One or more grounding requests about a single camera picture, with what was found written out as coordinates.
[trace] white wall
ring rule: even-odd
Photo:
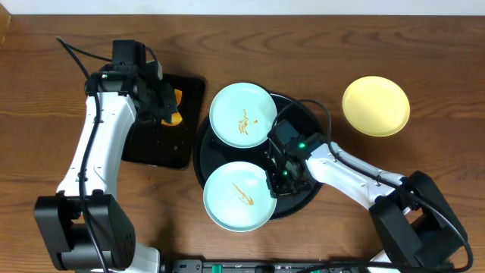
[[[12,14],[485,14],[485,0],[0,0],[0,2]]]

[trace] food residue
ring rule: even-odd
[[[236,186],[234,183],[233,185],[235,186],[236,190],[239,192],[240,194],[240,197],[238,196],[237,198],[239,198],[239,200],[241,200],[241,202],[245,203],[246,205],[248,206],[252,206],[255,204],[255,202],[252,200],[251,197],[248,197],[246,194],[244,194],[239,188],[238,186]]]
[[[239,132],[249,135],[248,131],[246,130],[246,127],[248,127],[248,117],[247,117],[246,110],[245,109],[243,110],[244,110],[244,117],[242,118],[242,120],[239,121]]]

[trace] white plate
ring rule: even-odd
[[[204,186],[205,210],[229,231],[261,227],[273,215],[276,202],[271,198],[264,170],[248,162],[220,166]]]
[[[277,116],[271,95],[252,83],[224,87],[214,98],[209,112],[216,136],[236,148],[263,143]]]

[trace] black round tray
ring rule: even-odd
[[[292,98],[281,94],[270,93],[270,95],[278,112],[293,101]],[[307,108],[293,106],[282,113],[279,120],[283,119],[289,121],[298,132],[307,137],[315,132],[323,133],[317,118]],[[273,163],[264,154],[264,151],[268,150],[268,145],[269,140],[249,149],[228,146],[217,138],[212,130],[209,117],[206,117],[197,133],[193,153],[194,169],[200,185],[204,188],[205,182],[212,172],[229,162],[250,162],[264,170],[268,169],[268,166]],[[284,218],[303,209],[317,195],[321,185],[321,183],[315,183],[311,190],[302,191],[298,195],[280,197],[270,220]]]

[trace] wooden tabletop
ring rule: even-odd
[[[104,56],[113,39],[151,46],[165,72],[207,80],[202,117],[219,90],[241,81],[323,102],[343,149],[435,180],[468,232],[472,271],[485,271],[483,18],[386,16],[13,16],[0,51],[0,271],[55,271],[33,207],[66,174],[86,101],[85,79],[56,36]],[[80,58],[89,71],[103,65]],[[409,97],[411,117],[394,136],[365,136],[343,116],[344,90],[367,75],[393,80]],[[302,211],[248,233],[208,217],[192,164],[178,171],[121,162],[118,201],[137,240],[172,259],[371,258],[382,247],[368,212],[331,187]],[[452,261],[465,259],[460,250]]]

